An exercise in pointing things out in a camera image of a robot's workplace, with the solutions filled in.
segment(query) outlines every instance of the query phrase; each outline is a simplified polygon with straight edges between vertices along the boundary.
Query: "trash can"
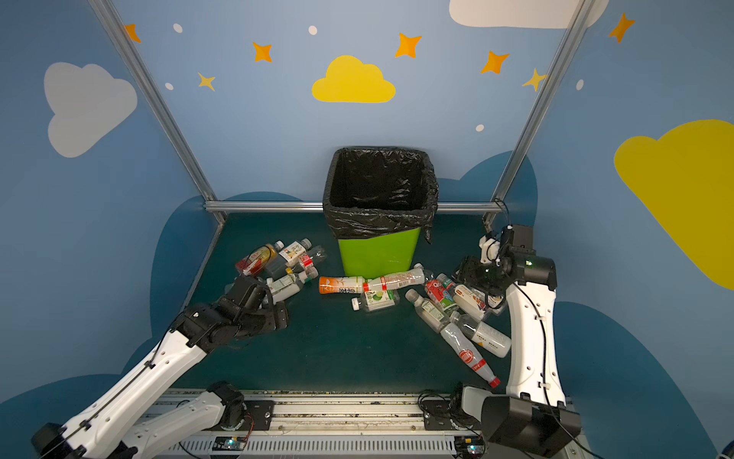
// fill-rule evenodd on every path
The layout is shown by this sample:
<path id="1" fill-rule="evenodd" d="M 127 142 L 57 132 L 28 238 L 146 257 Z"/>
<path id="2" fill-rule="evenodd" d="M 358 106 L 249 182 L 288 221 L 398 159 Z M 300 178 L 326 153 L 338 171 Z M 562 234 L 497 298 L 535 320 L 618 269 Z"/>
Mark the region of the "trash can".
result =
<path id="1" fill-rule="evenodd" d="M 324 215 L 339 241 L 344 273 L 378 278 L 411 268 L 421 228 L 431 242 L 438 182 L 423 151 L 342 148 L 324 188 Z"/>

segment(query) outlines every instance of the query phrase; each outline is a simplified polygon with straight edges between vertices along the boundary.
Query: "yellow star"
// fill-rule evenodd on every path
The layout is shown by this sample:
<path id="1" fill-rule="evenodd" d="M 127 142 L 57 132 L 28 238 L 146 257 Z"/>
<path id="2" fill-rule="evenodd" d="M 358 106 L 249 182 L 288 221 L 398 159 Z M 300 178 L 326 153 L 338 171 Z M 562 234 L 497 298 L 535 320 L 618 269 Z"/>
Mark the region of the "yellow star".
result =
<path id="1" fill-rule="evenodd" d="M 199 76 L 201 77 L 201 83 L 199 83 L 199 86 L 209 86 L 209 89 L 213 91 L 214 88 L 211 86 L 211 81 L 216 77 L 212 76 L 211 78 L 204 78 L 204 75 L 202 75 L 201 73 L 199 73 Z"/>
<path id="2" fill-rule="evenodd" d="M 255 62 L 259 62 L 261 60 L 273 62 L 272 59 L 270 59 L 270 48 L 272 48 L 273 45 L 260 46 L 255 42 L 252 42 L 252 44 L 255 45 Z"/>
<path id="3" fill-rule="evenodd" d="M 622 39 L 625 37 L 625 33 L 627 33 L 627 29 L 632 27 L 632 24 L 634 23 L 635 21 L 630 21 L 629 19 L 627 19 L 627 15 L 622 13 L 622 19 L 619 20 L 619 24 L 614 27 L 614 30 L 611 31 L 611 34 L 609 34 L 609 36 L 616 37 L 617 43 L 621 43 Z"/>
<path id="4" fill-rule="evenodd" d="M 487 65 L 484 66 L 481 73 L 494 72 L 499 74 L 502 69 L 502 62 L 509 57 L 509 54 L 498 56 L 490 51 L 490 58 L 487 59 Z"/>
<path id="5" fill-rule="evenodd" d="M 415 47 L 418 45 L 418 42 L 421 41 L 421 38 L 423 37 L 411 38 L 400 34 L 400 48 L 398 48 L 398 52 L 395 53 L 395 57 L 410 56 L 415 59 Z"/>
<path id="6" fill-rule="evenodd" d="M 140 38 L 137 36 L 137 33 L 135 33 L 135 24 L 130 24 L 129 26 L 125 26 L 125 30 L 128 31 L 128 35 L 130 35 L 130 40 L 137 41 L 140 43 Z"/>
<path id="7" fill-rule="evenodd" d="M 547 75 L 538 75 L 538 69 L 533 69 L 533 77 L 529 82 L 523 84 L 523 86 L 532 86 L 535 88 L 535 92 L 538 92 L 538 84 L 545 79 Z"/>

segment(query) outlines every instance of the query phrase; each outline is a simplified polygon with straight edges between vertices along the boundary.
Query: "yellow cloud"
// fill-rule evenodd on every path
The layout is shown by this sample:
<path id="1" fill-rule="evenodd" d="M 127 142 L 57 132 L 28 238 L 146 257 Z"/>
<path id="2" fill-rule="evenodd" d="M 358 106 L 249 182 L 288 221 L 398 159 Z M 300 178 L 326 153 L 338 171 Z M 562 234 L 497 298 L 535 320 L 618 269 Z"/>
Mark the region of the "yellow cloud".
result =
<path id="1" fill-rule="evenodd" d="M 329 64 L 326 78 L 313 84 L 311 93 L 322 102 L 379 104 L 395 96 L 395 86 L 385 81 L 376 65 L 363 64 L 353 56 L 340 56 Z"/>
<path id="2" fill-rule="evenodd" d="M 691 261 L 734 290 L 734 125 L 700 120 L 660 140 L 632 137 L 614 165 Z"/>

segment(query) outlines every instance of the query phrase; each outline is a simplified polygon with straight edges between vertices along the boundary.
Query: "white cloud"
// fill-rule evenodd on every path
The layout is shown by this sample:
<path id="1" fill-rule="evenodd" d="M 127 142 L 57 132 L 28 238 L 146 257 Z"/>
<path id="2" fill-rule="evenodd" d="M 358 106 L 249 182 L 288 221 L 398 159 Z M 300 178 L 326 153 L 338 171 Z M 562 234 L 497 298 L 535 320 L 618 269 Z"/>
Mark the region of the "white cloud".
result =
<path id="1" fill-rule="evenodd" d="M 43 79 L 48 105 L 54 117 L 48 139 L 56 151 L 76 158 L 122 123 L 137 106 L 133 85 L 114 79 L 96 64 L 79 68 L 56 62 Z"/>
<path id="2" fill-rule="evenodd" d="M 597 0 L 587 26 L 602 15 L 609 0 Z M 448 13 L 463 26 L 565 29 L 578 0 L 451 0 Z"/>

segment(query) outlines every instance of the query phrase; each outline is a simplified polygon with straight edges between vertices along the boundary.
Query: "black garbage bag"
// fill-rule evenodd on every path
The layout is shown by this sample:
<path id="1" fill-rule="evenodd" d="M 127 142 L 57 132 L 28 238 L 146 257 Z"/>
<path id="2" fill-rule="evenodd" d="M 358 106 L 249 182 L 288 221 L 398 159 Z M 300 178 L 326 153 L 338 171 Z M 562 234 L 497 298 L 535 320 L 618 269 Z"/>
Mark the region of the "black garbage bag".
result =
<path id="1" fill-rule="evenodd" d="M 324 214 L 337 239 L 367 239 L 414 228 L 431 242 L 438 182 L 428 155 L 399 147 L 351 147 L 334 153 Z"/>

